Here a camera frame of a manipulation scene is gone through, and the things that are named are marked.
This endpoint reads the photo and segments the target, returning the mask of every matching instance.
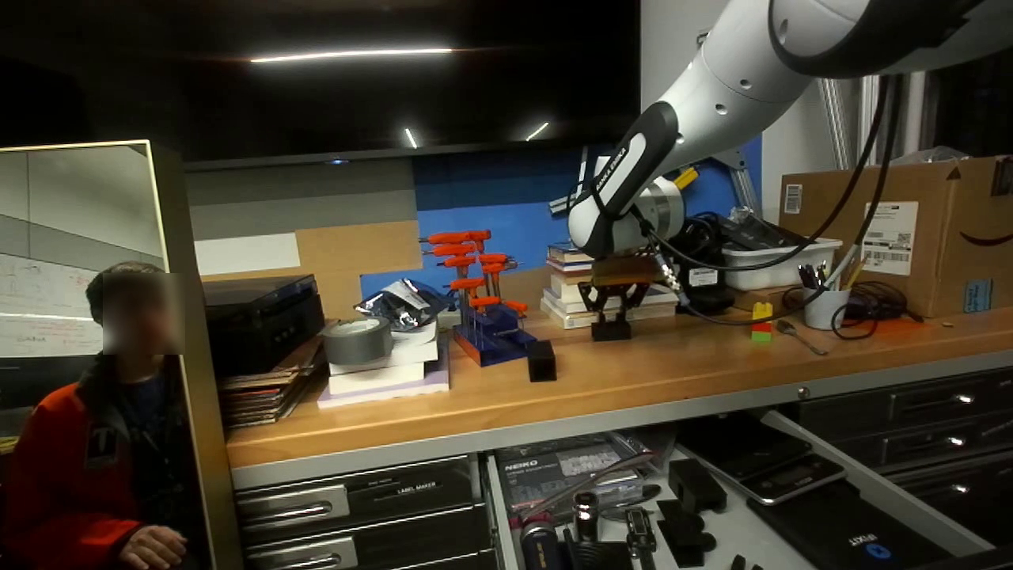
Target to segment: cardboard box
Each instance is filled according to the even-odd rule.
[[[826,238],[856,239],[881,166],[867,166]],[[783,223],[814,233],[848,186],[848,172],[790,175]],[[968,159],[893,164],[862,245],[866,280],[891,280],[923,316],[1013,307],[1013,164]]]

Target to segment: black base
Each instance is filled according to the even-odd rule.
[[[630,318],[598,318],[592,323],[592,338],[596,342],[633,338],[633,325]]]

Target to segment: wooden countertop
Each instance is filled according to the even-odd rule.
[[[966,353],[1013,353],[1013,309],[934,323],[896,318],[866,342],[838,342],[831,332],[797,325],[826,353],[814,353],[793,336],[752,342],[749,325],[696,316],[633,323],[630,342],[589,342],[589,329],[564,332],[539,323],[534,332],[554,342],[554,382],[528,382],[525,360],[477,366],[456,352],[453,391],[330,410],[320,410],[311,391],[286,422],[232,433],[232,464],[311,459]]]

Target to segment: ceiling light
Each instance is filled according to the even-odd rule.
[[[409,125],[405,125],[405,139],[409,139],[412,147],[417,147],[417,139],[415,139],[415,133]]]
[[[531,143],[534,136],[542,136],[542,129],[548,129],[548,121],[542,121],[542,123],[525,136],[525,143]]]
[[[311,59],[401,59],[401,56],[446,56],[453,46],[375,46],[375,50],[298,50],[298,53],[264,53],[251,56],[253,66],[286,66]]]

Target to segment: red jacket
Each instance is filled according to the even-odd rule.
[[[32,570],[109,570],[139,525],[126,442],[92,425],[78,382],[46,397],[13,451],[0,547]]]

